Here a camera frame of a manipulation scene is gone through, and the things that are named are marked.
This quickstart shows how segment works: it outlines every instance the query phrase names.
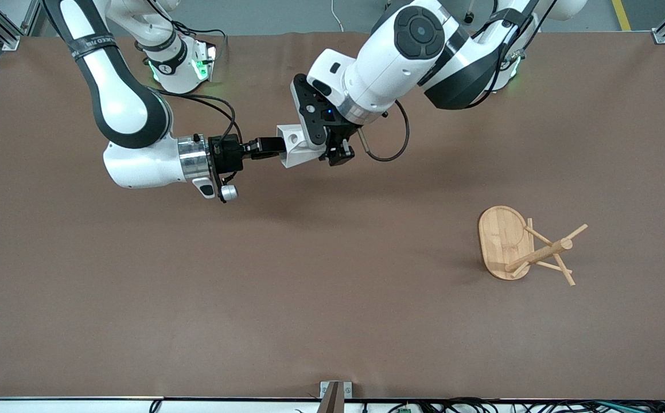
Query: brown table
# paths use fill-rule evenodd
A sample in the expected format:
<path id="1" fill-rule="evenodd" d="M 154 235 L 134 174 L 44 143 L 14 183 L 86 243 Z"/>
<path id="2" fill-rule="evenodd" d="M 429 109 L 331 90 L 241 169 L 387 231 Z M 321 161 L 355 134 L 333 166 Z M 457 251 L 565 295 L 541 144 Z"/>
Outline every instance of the brown table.
<path id="1" fill-rule="evenodd" d="M 289 86 L 362 34 L 234 37 L 223 84 L 248 138 L 297 123 Z M 150 82 L 141 56 L 128 63 Z M 396 162 L 246 162 L 240 198 L 116 186 L 65 45 L 0 60 L 0 396 L 665 398 L 665 46 L 648 33 L 541 34 L 473 110 L 403 99 Z M 170 99 L 175 135 L 225 121 Z M 400 115 L 367 128 L 375 152 Z M 576 287 L 481 263 L 477 217 L 506 204 Z"/>

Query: wooden base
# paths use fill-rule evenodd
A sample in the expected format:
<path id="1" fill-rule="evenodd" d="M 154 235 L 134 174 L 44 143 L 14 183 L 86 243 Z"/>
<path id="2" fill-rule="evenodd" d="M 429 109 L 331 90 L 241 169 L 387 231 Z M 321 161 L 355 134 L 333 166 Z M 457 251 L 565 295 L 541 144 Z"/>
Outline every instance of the wooden base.
<path id="1" fill-rule="evenodd" d="M 534 237 L 526 232 L 526 221 L 510 207 L 489 208 L 480 217 L 477 230 L 483 261 L 490 274 L 503 280 L 517 280 L 526 275 L 531 266 L 505 270 L 505 265 L 534 251 Z"/>

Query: white robot link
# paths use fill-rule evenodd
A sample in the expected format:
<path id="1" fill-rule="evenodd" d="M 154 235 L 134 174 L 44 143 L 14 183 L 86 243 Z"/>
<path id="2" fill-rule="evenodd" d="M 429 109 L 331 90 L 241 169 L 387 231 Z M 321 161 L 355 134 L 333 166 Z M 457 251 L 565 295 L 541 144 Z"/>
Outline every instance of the white robot link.
<path id="1" fill-rule="evenodd" d="M 327 49 L 308 74 L 295 76 L 291 91 L 301 124 L 277 126 L 286 147 L 282 163 L 342 165 L 355 156 L 350 137 L 417 85 L 439 109 L 476 106 L 515 75 L 545 14 L 566 20 L 585 2 L 500 0 L 472 36 L 437 0 L 392 2 L 357 58 Z M 370 155 L 362 134 L 361 141 Z"/>
<path id="2" fill-rule="evenodd" d="M 159 0 L 171 9 L 177 0 Z M 241 143 L 230 126 L 219 137 L 172 136 L 172 111 L 153 89 L 130 73 L 108 31 L 109 16 L 138 40 L 151 60 L 174 71 L 159 75 L 169 91 L 190 91 L 201 81 L 188 50 L 191 37 L 177 34 L 146 0 L 43 0 L 44 10 L 67 43 L 88 84 L 93 115 L 110 141 L 103 162 L 112 180 L 123 188 L 152 188 L 191 181 L 204 198 L 222 202 L 237 198 L 223 173 L 243 169 L 244 159 L 263 159 L 284 151 L 280 138 Z"/>

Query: yellow floor line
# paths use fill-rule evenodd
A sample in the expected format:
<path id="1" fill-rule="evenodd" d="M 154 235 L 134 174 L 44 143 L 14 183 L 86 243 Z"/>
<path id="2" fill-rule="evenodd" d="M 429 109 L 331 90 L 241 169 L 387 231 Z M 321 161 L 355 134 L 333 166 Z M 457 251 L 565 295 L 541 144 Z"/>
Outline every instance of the yellow floor line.
<path id="1" fill-rule="evenodd" d="M 613 0 L 613 8 L 615 9 L 615 15 L 618 16 L 618 23 L 620 23 L 620 29 L 624 32 L 630 32 L 631 24 L 628 23 L 628 16 L 625 15 L 625 8 L 623 8 L 623 2 L 621 2 L 621 0 Z"/>

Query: wooden stand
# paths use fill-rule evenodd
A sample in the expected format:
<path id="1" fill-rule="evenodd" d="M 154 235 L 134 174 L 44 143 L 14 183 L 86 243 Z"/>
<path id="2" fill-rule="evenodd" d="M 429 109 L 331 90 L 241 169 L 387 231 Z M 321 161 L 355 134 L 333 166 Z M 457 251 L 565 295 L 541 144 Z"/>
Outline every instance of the wooden stand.
<path id="1" fill-rule="evenodd" d="M 553 270 L 560 270 L 569 285 L 574 285 L 571 270 L 568 270 L 560 253 L 571 249 L 572 238 L 587 229 L 582 224 L 570 235 L 552 243 L 541 233 L 534 230 L 531 219 L 526 222 L 521 214 L 510 207 L 497 206 L 488 209 L 480 217 L 477 229 L 480 233 L 480 246 L 485 266 L 490 274 L 503 280 L 516 280 L 524 277 L 531 265 L 541 265 Z M 534 251 L 534 237 L 547 244 Z M 557 265 L 543 262 L 553 256 Z"/>

